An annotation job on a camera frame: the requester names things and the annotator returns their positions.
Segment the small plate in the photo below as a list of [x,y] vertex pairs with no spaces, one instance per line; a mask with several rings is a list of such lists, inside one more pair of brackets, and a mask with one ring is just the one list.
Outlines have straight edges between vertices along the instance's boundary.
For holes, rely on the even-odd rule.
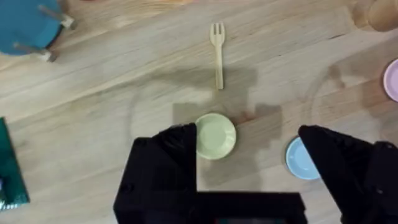
[[320,177],[300,137],[295,138],[287,147],[286,164],[289,171],[300,179],[315,180]]
[[205,114],[196,121],[197,153],[205,159],[221,159],[235,146],[234,124],[225,116],[216,113]]
[[27,52],[14,48],[18,42],[39,49],[45,48],[58,35],[60,22],[38,8],[44,5],[61,12],[57,0],[0,0],[0,51],[9,55]]
[[384,73],[383,84],[387,95],[398,102],[398,60],[393,61],[387,67]]

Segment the light blue plate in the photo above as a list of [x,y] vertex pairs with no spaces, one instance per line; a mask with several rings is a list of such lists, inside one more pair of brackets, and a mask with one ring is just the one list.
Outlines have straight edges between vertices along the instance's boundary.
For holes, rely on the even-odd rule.
[[286,164],[291,173],[303,180],[320,178],[317,168],[300,137],[295,138],[287,147]]

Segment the light green plate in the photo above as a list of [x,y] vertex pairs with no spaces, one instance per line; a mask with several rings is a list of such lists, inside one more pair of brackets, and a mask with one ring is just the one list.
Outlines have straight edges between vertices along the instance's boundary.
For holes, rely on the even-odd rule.
[[234,124],[225,116],[216,113],[205,114],[196,121],[197,153],[205,159],[221,159],[235,146]]

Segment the small fork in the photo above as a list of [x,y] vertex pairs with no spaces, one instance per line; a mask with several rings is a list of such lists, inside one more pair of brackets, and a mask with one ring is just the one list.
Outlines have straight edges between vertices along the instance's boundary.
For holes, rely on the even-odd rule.
[[210,27],[210,42],[216,50],[216,86],[217,89],[224,89],[223,78],[223,43],[225,40],[225,28],[222,22],[217,22]]

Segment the wooden stick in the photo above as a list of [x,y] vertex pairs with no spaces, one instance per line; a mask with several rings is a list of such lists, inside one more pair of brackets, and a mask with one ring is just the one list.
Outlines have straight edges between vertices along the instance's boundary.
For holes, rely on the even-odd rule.
[[66,14],[54,12],[53,10],[45,7],[44,5],[39,5],[39,10],[42,11],[44,14],[60,21],[64,27],[68,29],[76,29],[77,23],[74,20],[74,18]]
[[37,47],[23,45],[18,42],[14,43],[14,48],[29,54],[35,54],[39,59],[45,62],[54,62],[57,58],[57,55],[55,53],[47,49],[38,49]]

